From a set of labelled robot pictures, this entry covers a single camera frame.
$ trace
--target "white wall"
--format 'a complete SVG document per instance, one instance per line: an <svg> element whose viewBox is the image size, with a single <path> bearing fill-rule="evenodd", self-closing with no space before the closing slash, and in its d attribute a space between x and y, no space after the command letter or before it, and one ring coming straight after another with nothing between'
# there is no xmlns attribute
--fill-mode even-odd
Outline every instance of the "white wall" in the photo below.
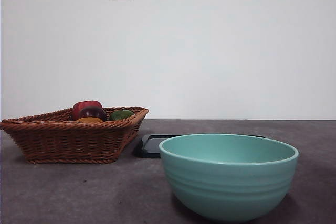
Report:
<svg viewBox="0 0 336 224"><path fill-rule="evenodd" d="M2 0L1 117L336 119L335 0Z"/></svg>

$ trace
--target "black tray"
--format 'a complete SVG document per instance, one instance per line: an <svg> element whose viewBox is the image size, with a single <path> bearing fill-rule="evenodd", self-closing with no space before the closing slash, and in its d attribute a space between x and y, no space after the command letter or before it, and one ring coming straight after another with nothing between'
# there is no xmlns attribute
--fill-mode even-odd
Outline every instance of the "black tray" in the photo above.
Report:
<svg viewBox="0 0 336 224"><path fill-rule="evenodd" d="M160 158L159 144L167 138L175 137L179 135L167 135L167 134L148 134L143 136L135 147L133 154L141 158Z"/></svg>

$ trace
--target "woven basket rim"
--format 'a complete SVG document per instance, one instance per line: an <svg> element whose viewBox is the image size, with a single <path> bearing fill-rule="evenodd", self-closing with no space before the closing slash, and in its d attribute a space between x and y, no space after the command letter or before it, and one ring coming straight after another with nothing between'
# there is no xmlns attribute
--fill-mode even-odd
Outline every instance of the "woven basket rim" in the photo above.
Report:
<svg viewBox="0 0 336 224"><path fill-rule="evenodd" d="M72 108L67 108L63 110L58 110L54 112L48 112L44 114L38 114L33 116L23 116L20 118L15 119L3 119L2 122L0 122L0 129L4 129L10 125L14 126L31 126L31 127L75 127L77 129L82 127L90 127L90 128L110 128L110 127L127 127L135 124L139 117L145 116L149 110L143 107L106 107L105 110L119 110L119 109L136 109L139 110L137 113L134 113L132 116L115 120L115 121L104 121L104 122L76 122L76 121L47 121L47 120L33 120L33 121L26 121L33 117L45 117L50 116L55 113L66 113Z"/></svg>

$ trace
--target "red apple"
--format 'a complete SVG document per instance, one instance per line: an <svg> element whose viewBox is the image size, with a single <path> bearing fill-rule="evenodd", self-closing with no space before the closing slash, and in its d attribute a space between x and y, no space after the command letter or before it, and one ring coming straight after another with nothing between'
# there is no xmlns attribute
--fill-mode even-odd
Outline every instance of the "red apple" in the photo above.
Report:
<svg viewBox="0 0 336 224"><path fill-rule="evenodd" d="M84 109L85 107L89 107L89 106L96 106L99 108L103 108L103 106L100 104L100 102L97 101L83 101L83 102L77 102L73 108L72 108L72 120L77 120L79 119L79 111L81 111L82 109Z"/></svg>
<svg viewBox="0 0 336 224"><path fill-rule="evenodd" d="M79 111L79 118L100 118L106 121L107 116L104 109L96 106L88 106Z"/></svg>

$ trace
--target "yellow fruit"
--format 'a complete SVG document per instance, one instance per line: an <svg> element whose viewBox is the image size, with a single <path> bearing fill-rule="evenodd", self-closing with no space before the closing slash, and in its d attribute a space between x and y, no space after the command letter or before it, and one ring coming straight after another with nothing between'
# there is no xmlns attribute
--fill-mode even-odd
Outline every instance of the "yellow fruit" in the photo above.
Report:
<svg viewBox="0 0 336 224"><path fill-rule="evenodd" d="M103 120L100 118L80 118L76 120L75 122L81 122L81 123L98 123L102 122Z"/></svg>

